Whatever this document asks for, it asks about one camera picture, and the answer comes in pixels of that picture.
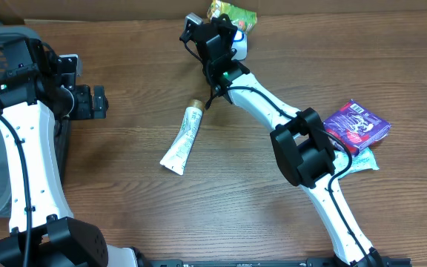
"barcode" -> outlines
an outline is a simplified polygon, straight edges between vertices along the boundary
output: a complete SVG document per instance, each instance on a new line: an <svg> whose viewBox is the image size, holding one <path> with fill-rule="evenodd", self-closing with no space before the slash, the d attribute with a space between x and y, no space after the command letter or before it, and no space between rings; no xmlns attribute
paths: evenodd
<svg viewBox="0 0 427 267"><path fill-rule="evenodd" d="M350 108L353 109L354 111L358 112L358 113L362 113L364 111L363 108L361 108L359 105L357 105L355 103L352 104L350 106Z"/></svg>

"purple box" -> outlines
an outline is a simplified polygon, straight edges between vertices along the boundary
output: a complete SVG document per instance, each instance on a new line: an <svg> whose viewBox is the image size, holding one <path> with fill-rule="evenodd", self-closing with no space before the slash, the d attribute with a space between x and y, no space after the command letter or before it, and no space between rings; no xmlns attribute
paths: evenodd
<svg viewBox="0 0 427 267"><path fill-rule="evenodd" d="M344 142L354 156L387 136L390 127L389 122L353 99L324 121L325 130ZM339 144L333 143L338 149L343 150Z"/></svg>

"white tube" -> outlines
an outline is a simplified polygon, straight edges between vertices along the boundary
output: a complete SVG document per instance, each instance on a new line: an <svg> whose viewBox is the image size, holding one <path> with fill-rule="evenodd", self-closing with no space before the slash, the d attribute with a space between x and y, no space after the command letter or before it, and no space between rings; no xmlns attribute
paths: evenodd
<svg viewBox="0 0 427 267"><path fill-rule="evenodd" d="M204 103L191 100L185 110L182 126L169 151L161 159L161 165L178 175L184 174L185 163L191 152L193 141L199 130L200 120L204 110Z"/></svg>

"wall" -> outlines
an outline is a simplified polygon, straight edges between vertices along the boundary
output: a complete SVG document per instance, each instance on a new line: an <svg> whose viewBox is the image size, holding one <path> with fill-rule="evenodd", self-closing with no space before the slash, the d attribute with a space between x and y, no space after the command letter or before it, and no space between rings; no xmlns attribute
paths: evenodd
<svg viewBox="0 0 427 267"><path fill-rule="evenodd" d="M260 15L427 10L427 0L228 0ZM211 0L0 0L0 20L120 21L205 16Z"/></svg>

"wooden tabletop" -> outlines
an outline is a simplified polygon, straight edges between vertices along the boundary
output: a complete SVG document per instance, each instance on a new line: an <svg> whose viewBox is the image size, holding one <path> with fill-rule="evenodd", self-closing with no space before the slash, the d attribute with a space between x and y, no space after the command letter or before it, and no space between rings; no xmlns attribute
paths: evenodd
<svg viewBox="0 0 427 267"><path fill-rule="evenodd" d="M179 42L182 26L32 27L57 53L78 53L79 83L104 85L110 102L107 119L73 123L64 191L76 218L153 259L331 256L311 201L279 172L268 132L226 100L205 113L183 176L159 164L188 101L209 95ZM380 170L340 183L381 255L427 266L427 11L263 16L248 46L245 65L289 105L325 119L355 99L392 124L372 147Z"/></svg>

